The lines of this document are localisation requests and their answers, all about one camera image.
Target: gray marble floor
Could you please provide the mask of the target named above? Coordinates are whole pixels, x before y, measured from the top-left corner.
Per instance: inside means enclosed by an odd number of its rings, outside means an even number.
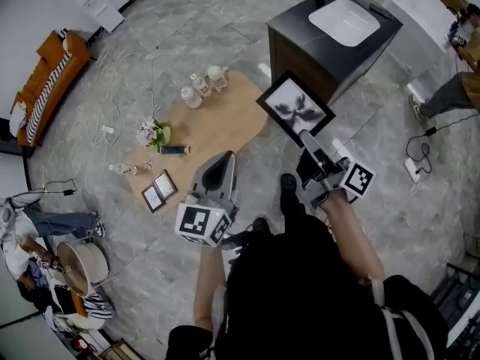
[[[49,195],[47,211],[98,210],[107,236],[100,241],[115,278],[105,285],[117,310],[106,330],[124,338],[147,359],[162,359],[173,326],[191,321],[198,249],[173,235],[175,213],[162,218],[136,202],[124,178],[108,165],[121,161],[135,143],[140,122],[152,114],[149,63],[128,58],[115,75],[114,99],[123,131],[114,145],[93,146],[90,137],[97,116],[116,130],[116,112],[107,87],[114,65],[128,53],[162,50],[153,62],[155,103],[165,115],[179,89],[195,71],[209,65],[229,65],[249,76],[262,90],[269,79],[258,68],[269,64],[265,21],[302,0],[138,0],[124,12],[126,21],[113,34],[103,33],[91,48],[98,55],[107,43],[105,62],[94,63],[77,80],[52,127],[28,162],[34,185],[75,178],[74,196]],[[451,71],[443,61],[432,66],[428,81],[438,88]],[[463,252],[463,232],[479,228],[480,159],[478,119],[471,119],[430,140],[433,171],[413,186],[403,163],[405,144],[422,133],[404,91],[407,70],[385,52],[334,104],[337,117],[317,139],[332,156],[341,146],[373,167],[378,175],[365,199],[355,203],[364,231],[390,275],[400,273],[431,291],[447,261]],[[468,112],[441,115],[439,125]],[[80,122],[71,132],[76,122]],[[419,153],[418,145],[413,151]],[[257,215],[266,215],[276,233],[283,231],[278,207],[278,176],[293,171],[300,151],[281,129],[268,121],[262,133],[238,154],[240,207],[233,230],[245,228]]]

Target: white cable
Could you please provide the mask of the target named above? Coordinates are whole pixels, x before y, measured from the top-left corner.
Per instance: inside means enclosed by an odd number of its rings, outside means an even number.
[[[107,43],[106,46],[102,49],[102,51],[100,52],[100,56],[98,57],[98,60],[97,62],[95,63],[95,65],[97,67],[101,66],[103,63],[104,63],[104,60],[107,58],[108,54],[110,53],[110,50],[113,48],[112,44],[111,43]],[[106,84],[108,85],[108,92],[106,93],[106,96],[105,98],[102,100],[102,102],[100,103],[100,107],[99,107],[99,110],[101,110],[101,108],[104,106],[104,104],[107,102],[107,99],[108,97],[110,96],[111,97],[111,103],[112,105],[115,107],[115,110],[117,112],[117,117],[118,117],[118,123],[120,124],[120,131],[118,132],[117,136],[115,137],[115,139],[113,141],[109,141],[107,139],[107,135],[105,133],[103,133],[103,137],[99,140],[99,134],[100,134],[100,113],[97,115],[97,130],[95,132],[95,134],[90,137],[90,131],[89,131],[89,123],[86,121],[86,120],[82,120],[82,121],[77,121],[73,127],[70,129],[70,132],[68,133],[67,137],[65,138],[65,140],[61,141],[61,142],[58,142],[58,144],[65,144],[68,139],[70,138],[71,134],[73,133],[75,127],[78,125],[78,124],[81,124],[81,123],[84,123],[86,128],[87,128],[87,137],[88,137],[88,141],[93,145],[93,146],[97,146],[98,144],[101,144],[103,141],[105,141],[109,146],[112,146],[113,144],[115,144],[115,142],[119,139],[120,135],[122,134],[122,131],[123,131],[123,124],[122,124],[122,116],[120,114],[120,109],[119,107],[115,104],[115,101],[113,100],[113,79],[114,79],[114,76],[116,74],[116,71],[117,69],[119,68],[120,64],[128,57],[130,56],[134,56],[134,55],[138,55],[138,56],[142,56],[143,57],[143,60],[147,61],[147,62],[150,62],[150,71],[151,71],[151,82],[148,86],[144,86],[142,87],[141,89],[141,92],[143,94],[145,94],[146,92],[150,92],[151,93],[151,108],[153,109],[153,113],[152,113],[152,117],[154,116],[155,112],[158,111],[158,110],[161,110],[162,106],[161,105],[155,105],[155,95],[153,93],[153,90],[152,90],[152,85],[155,81],[155,76],[153,74],[153,61],[155,59],[158,59],[162,54],[162,51],[158,51],[157,53],[155,53],[154,55],[147,55],[147,56],[144,56],[142,55],[141,53],[138,53],[138,52],[133,52],[133,53],[129,53],[128,55],[124,56],[119,62],[118,64],[115,66],[115,68],[113,69],[113,72],[112,72],[112,78],[110,79],[110,82],[109,83],[106,83],[103,81],[102,77],[104,75],[104,71],[110,66],[110,64],[112,64],[112,62],[109,62],[104,68],[103,70],[101,71],[100,73],[100,81],[103,83],[103,84]]]

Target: coffee table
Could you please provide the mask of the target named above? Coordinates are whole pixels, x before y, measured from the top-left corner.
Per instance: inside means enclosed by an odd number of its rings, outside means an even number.
[[[166,118],[172,129],[171,146],[190,146],[189,154],[160,154],[152,159],[151,170],[139,169],[127,180],[135,197],[147,207],[142,191],[166,170],[178,192],[168,198],[158,212],[162,215],[175,208],[191,189],[195,171],[209,158],[225,151],[238,152],[265,126],[268,115],[256,103],[262,94],[256,85],[239,72],[228,73],[229,85],[213,92],[198,109],[187,104],[173,104]],[[155,151],[138,145],[127,156],[128,164],[142,168]]]

